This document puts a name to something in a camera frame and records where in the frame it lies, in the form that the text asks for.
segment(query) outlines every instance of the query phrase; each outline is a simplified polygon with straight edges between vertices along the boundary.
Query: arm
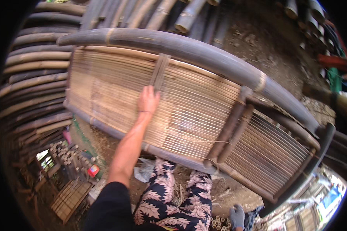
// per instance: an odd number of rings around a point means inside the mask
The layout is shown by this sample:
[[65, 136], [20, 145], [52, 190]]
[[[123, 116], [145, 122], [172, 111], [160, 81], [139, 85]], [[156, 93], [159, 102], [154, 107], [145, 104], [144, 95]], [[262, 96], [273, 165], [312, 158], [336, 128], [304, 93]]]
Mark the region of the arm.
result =
[[160, 94], [153, 86], [145, 86], [138, 100], [139, 115], [131, 130], [120, 141], [109, 166], [108, 182], [120, 182], [130, 187], [130, 176], [141, 152], [144, 133], [158, 106]]

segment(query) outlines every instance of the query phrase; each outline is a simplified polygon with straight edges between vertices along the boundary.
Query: gloved hand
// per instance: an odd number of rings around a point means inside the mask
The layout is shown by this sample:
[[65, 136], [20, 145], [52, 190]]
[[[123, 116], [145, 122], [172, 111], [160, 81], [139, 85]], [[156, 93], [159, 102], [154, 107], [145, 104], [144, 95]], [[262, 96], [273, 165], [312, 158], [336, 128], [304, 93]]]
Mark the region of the gloved hand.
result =
[[230, 208], [229, 219], [230, 219], [230, 223], [233, 228], [233, 231], [237, 227], [241, 227], [244, 230], [244, 218], [245, 218], [245, 214], [244, 214], [243, 208], [240, 205], [236, 204], [234, 205], [233, 208]]

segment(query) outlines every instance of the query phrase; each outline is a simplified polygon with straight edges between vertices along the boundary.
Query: plastic bag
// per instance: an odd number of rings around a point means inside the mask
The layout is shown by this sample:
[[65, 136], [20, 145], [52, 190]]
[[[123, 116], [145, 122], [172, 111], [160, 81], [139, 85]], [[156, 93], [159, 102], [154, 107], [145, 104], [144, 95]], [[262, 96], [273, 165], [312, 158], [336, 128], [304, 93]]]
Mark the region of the plastic bag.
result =
[[141, 182], [148, 182], [149, 178], [154, 170], [155, 160], [148, 160], [145, 158], [139, 158], [143, 164], [140, 167], [134, 167], [134, 177]]

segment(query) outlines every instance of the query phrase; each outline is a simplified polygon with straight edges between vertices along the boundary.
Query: woven bamboo mat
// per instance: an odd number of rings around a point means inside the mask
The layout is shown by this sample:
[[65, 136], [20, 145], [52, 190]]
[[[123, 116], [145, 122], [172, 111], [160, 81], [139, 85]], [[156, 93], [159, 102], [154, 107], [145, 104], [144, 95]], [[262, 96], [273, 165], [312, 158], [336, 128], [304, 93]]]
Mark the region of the woven bamboo mat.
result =
[[[159, 55], [115, 47], [79, 47], [70, 71], [70, 104], [126, 133]], [[203, 160], [230, 113], [240, 86], [201, 68], [169, 60], [159, 107], [144, 141]]]

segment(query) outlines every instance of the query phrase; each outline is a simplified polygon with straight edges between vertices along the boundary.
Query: patterned pants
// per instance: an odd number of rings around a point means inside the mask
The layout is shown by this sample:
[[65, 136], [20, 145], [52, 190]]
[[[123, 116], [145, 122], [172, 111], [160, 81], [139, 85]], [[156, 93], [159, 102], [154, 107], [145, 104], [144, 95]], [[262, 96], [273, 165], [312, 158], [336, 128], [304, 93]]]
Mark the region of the patterned pants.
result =
[[208, 231], [212, 211], [211, 176], [193, 170], [185, 200], [177, 207], [172, 204], [174, 169], [174, 163], [156, 160], [148, 186], [134, 212], [135, 224], [150, 222], [178, 230]]

